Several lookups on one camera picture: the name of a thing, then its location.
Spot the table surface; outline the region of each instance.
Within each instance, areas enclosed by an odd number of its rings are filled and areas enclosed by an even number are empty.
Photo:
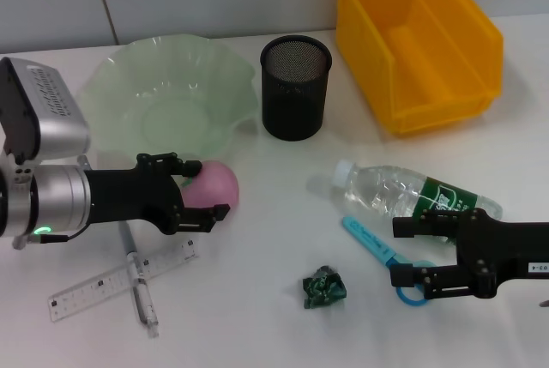
[[[505,36],[504,92],[480,118],[408,139],[375,122],[335,47],[331,31],[307,33],[334,57],[325,120],[304,142],[268,135],[259,115],[237,129],[222,156],[240,184],[240,206],[211,234],[200,257],[150,283],[160,338],[138,324],[129,293],[59,323],[46,299],[122,263],[113,225],[92,226],[68,244],[12,250],[0,240],[0,359],[3,366],[538,367],[546,346],[549,281],[503,284],[492,300],[440,299],[404,305],[389,273],[341,229],[326,181],[340,158],[397,165],[490,196],[506,220],[549,220],[549,15],[495,18]],[[273,38],[223,39],[256,67]],[[118,47],[16,54],[53,66],[78,89]],[[174,244],[148,224],[131,224],[141,253]],[[412,259],[451,264],[451,248],[384,237]],[[300,280],[336,267],[348,298],[304,310]]]

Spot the yellow storage box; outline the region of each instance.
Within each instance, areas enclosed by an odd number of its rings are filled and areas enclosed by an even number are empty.
[[[406,134],[479,115],[504,39],[473,0],[338,0],[337,45],[379,122]]]

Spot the ruler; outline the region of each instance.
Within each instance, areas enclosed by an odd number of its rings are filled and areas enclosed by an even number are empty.
[[[185,240],[167,250],[140,258],[145,280],[176,268],[197,257],[192,239]],[[48,298],[51,320],[55,323],[78,312],[91,308],[132,288],[128,266],[121,265],[104,274],[65,289]]]

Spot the cable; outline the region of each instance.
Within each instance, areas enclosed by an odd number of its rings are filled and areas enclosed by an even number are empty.
[[[72,235],[51,235],[44,233],[40,233],[38,235],[30,235],[28,237],[28,242],[35,244],[53,244],[56,242],[67,242],[81,235],[84,231],[87,230],[89,226],[90,224],[86,224],[80,231],[73,233]]]

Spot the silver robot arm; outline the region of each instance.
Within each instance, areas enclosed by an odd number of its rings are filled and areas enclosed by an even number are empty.
[[[49,232],[82,230],[92,223],[147,220],[165,234],[209,232],[228,205],[185,208],[172,175],[192,177],[198,161],[176,154],[137,155],[131,170],[87,171],[41,165],[85,154],[87,123],[56,69],[5,57],[0,60],[0,236],[27,242],[66,242]]]

